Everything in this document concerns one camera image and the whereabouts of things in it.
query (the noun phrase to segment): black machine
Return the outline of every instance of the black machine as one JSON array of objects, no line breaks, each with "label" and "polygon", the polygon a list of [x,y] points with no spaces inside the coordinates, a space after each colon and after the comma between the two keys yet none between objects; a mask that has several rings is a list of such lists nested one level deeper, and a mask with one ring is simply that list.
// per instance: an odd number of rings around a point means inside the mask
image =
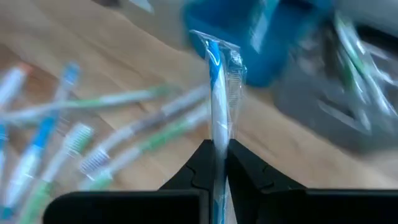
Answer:
[{"label": "black machine", "polygon": [[[398,222],[398,190],[308,189],[234,139],[228,150],[238,224]],[[66,194],[47,207],[43,223],[211,223],[214,158],[212,142],[204,140],[158,191]]]}]

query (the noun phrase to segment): wooden table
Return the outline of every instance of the wooden table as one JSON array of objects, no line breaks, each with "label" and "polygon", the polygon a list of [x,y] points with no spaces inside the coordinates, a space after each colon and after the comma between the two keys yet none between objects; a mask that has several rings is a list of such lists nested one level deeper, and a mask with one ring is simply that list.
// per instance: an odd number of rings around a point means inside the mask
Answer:
[{"label": "wooden table", "polygon": [[[187,90],[208,81],[202,59],[164,45],[123,15],[90,0],[1,1],[0,41],[1,68],[7,68],[19,58],[37,67],[16,107],[49,100],[57,77],[69,60],[77,61],[83,70],[81,82],[74,91],[77,98],[138,90],[165,82]],[[66,127],[74,121],[86,122],[97,129],[97,139],[100,139],[113,129],[156,111],[167,100],[76,114],[69,118]],[[246,147],[308,187],[398,186],[398,178],[387,176],[377,165],[349,156],[280,114],[265,90],[248,88],[238,129],[237,139]],[[13,156],[10,156],[8,170],[23,151],[31,132],[12,131],[9,153]],[[209,136],[208,126],[203,125],[162,150],[144,155],[117,175],[112,189],[159,188]],[[55,137],[46,158],[57,148],[59,140],[61,134]]]}]

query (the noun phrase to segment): toothbrush bristles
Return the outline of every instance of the toothbrush bristles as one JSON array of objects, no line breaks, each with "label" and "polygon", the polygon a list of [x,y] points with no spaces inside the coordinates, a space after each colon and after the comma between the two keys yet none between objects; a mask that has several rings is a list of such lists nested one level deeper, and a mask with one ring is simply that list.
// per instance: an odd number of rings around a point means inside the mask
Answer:
[{"label": "toothbrush bristles", "polygon": [[103,165],[106,165],[109,161],[109,156],[104,151],[99,151],[98,153],[90,156],[89,159],[85,160],[80,164],[80,172],[84,174],[90,174],[94,170],[100,168]]}]

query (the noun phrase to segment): blue plastic container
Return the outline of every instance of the blue plastic container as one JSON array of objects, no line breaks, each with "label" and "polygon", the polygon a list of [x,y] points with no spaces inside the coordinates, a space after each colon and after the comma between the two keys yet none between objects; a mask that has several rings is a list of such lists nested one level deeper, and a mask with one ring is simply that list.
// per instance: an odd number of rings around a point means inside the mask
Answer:
[{"label": "blue plastic container", "polygon": [[[287,62],[289,48],[300,36],[325,17],[330,0],[281,0],[261,40],[260,51],[250,45],[251,12],[257,0],[221,0],[193,3],[185,8],[183,19],[187,30],[199,30],[241,47],[247,66],[246,83],[264,87],[277,78]],[[193,47],[201,57],[205,48],[195,34],[189,34]]]}]

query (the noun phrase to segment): packaged toothbrush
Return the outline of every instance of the packaged toothbrush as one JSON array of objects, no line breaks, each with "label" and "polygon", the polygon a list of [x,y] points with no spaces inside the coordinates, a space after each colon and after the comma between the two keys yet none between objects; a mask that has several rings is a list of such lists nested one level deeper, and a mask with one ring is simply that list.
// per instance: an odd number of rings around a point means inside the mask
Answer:
[{"label": "packaged toothbrush", "polygon": [[206,48],[211,88],[211,137],[216,151],[216,172],[213,191],[213,223],[226,222],[228,193],[225,160],[228,143],[236,136],[236,122],[243,97],[246,67],[239,47],[199,31]]}]

